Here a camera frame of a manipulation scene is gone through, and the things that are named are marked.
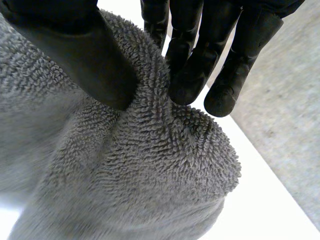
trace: gray carpet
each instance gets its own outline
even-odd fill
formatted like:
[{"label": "gray carpet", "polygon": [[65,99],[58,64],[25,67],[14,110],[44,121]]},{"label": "gray carpet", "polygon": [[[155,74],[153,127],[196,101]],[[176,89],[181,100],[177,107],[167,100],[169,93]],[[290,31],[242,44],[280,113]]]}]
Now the gray carpet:
[{"label": "gray carpet", "polygon": [[320,230],[320,2],[262,50],[231,114]]}]

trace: white surface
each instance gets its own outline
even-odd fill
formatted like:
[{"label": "white surface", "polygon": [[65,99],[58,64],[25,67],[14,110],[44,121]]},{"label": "white surface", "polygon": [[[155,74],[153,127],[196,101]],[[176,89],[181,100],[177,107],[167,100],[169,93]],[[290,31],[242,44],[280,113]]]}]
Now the white surface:
[{"label": "white surface", "polygon": [[[139,0],[103,0],[98,6],[143,28]],[[207,91],[206,87],[193,107],[204,111]],[[318,230],[233,119],[227,116],[216,122],[239,155],[242,177],[238,187],[227,196],[217,222],[200,240],[320,240]],[[18,216],[18,211],[0,208],[0,240],[7,238]]]}]

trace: hand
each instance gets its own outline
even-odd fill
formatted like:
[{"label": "hand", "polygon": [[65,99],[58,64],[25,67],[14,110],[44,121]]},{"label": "hand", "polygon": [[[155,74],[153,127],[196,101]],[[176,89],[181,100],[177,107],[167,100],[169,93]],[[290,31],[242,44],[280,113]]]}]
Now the hand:
[{"label": "hand", "polygon": [[[172,39],[166,58],[170,66],[170,98],[189,105],[214,70],[232,29],[235,37],[204,107],[216,117],[230,114],[262,48],[304,0],[141,0],[144,29],[162,49],[169,9]],[[200,16],[199,39],[194,47]]]}]

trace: terry cloth fabric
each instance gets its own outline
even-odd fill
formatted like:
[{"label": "terry cloth fabric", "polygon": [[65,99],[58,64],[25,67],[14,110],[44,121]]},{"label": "terry cloth fabric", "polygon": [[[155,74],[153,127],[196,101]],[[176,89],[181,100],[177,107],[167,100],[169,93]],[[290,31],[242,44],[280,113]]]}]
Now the terry cloth fabric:
[{"label": "terry cloth fabric", "polygon": [[196,240],[238,184],[218,124],[170,101],[161,51],[103,14],[139,79],[124,112],[89,97],[0,18],[0,196],[27,200],[10,240]]}]

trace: black rubber glove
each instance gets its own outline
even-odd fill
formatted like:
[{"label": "black rubber glove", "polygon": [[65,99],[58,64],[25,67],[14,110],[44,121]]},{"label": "black rubber glove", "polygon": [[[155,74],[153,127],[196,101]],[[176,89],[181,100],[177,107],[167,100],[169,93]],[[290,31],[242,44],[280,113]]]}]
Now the black rubber glove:
[{"label": "black rubber glove", "polygon": [[126,109],[137,77],[97,8],[98,0],[0,0],[0,12],[101,103]]},{"label": "black rubber glove", "polygon": [[[205,86],[236,25],[223,68],[208,92],[204,107],[216,117],[230,114],[262,48],[304,0],[141,0],[144,29],[160,48],[167,33],[169,9],[172,39],[169,95],[180,105],[191,104]],[[199,39],[193,49],[200,22]]]}]

